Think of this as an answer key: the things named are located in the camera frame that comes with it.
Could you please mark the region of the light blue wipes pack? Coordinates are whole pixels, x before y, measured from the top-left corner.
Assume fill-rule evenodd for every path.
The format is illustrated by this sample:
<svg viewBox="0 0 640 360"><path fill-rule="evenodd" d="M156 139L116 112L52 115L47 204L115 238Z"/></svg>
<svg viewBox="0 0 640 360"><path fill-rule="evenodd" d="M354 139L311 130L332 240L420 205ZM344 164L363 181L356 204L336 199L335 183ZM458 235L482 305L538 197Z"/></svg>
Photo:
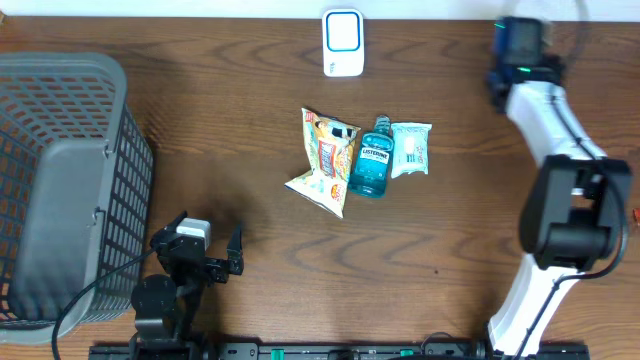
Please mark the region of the light blue wipes pack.
<svg viewBox="0 0 640 360"><path fill-rule="evenodd" d="M431 124L404 122L391 125L394 150L391 178L415 172L429 173L428 138Z"/></svg>

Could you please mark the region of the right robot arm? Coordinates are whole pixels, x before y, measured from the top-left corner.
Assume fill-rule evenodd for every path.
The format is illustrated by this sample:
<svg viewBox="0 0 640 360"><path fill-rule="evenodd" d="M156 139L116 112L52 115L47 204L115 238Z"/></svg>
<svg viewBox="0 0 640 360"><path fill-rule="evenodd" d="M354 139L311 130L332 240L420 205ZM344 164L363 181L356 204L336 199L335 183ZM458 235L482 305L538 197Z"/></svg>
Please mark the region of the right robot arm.
<svg viewBox="0 0 640 360"><path fill-rule="evenodd" d="M586 357L551 350L542 335L572 287L610 274L629 240L631 168L597 146L571 110L562 84L568 63L547 53L546 30L535 18L495 23L491 99L519 129L538 173L519 220L524 255L487 323L487 359Z"/></svg>

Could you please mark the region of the teal mouthwash bottle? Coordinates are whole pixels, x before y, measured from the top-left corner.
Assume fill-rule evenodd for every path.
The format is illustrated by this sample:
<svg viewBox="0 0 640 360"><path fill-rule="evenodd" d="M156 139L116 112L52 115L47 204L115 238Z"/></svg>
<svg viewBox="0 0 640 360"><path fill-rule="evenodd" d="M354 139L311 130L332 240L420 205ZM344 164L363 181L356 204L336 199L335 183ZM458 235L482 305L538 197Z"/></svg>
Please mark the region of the teal mouthwash bottle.
<svg viewBox="0 0 640 360"><path fill-rule="evenodd" d="M362 136L348 184L352 192L372 198L380 198L385 194L388 168L394 149L390 131L390 118L379 115L373 130Z"/></svg>

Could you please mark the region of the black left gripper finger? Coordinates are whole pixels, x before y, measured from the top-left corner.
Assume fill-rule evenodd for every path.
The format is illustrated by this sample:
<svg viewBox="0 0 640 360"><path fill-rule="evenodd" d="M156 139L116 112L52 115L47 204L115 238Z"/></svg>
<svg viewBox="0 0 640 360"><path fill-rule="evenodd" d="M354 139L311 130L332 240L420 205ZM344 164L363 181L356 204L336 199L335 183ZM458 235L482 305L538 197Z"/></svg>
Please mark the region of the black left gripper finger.
<svg viewBox="0 0 640 360"><path fill-rule="evenodd" d="M243 259L243 246L242 246L242 226L237 225L231 235L231 238L226 247L226 254L228 261L240 261Z"/></svg>
<svg viewBox="0 0 640 360"><path fill-rule="evenodd" d="M177 227L180 223L186 219L188 216L187 211L182 211L176 218L174 218L171 222L165 225L161 230L158 231L159 235L172 234L177 231Z"/></svg>

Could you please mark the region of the yellow snack bag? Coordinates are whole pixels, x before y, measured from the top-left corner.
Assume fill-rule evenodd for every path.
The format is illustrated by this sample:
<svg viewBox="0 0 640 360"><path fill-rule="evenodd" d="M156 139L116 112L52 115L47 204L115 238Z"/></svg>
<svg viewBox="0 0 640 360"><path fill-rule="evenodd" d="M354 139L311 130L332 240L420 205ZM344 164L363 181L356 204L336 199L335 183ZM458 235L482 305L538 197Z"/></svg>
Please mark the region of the yellow snack bag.
<svg viewBox="0 0 640 360"><path fill-rule="evenodd" d="M361 128L306 108L301 112L310 170L285 187L342 219L355 140Z"/></svg>

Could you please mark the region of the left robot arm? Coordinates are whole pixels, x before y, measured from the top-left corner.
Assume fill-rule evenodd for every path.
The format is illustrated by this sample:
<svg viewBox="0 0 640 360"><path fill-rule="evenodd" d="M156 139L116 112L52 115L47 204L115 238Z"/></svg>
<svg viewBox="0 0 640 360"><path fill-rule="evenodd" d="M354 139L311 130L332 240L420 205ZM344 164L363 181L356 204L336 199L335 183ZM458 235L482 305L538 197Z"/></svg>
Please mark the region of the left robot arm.
<svg viewBox="0 0 640 360"><path fill-rule="evenodd" d="M132 359L215 359L207 336L192 328L204 290L244 271L242 228L236 227L224 258L207 255L211 224L182 212L151 238L164 274L149 275L131 294L136 334Z"/></svg>

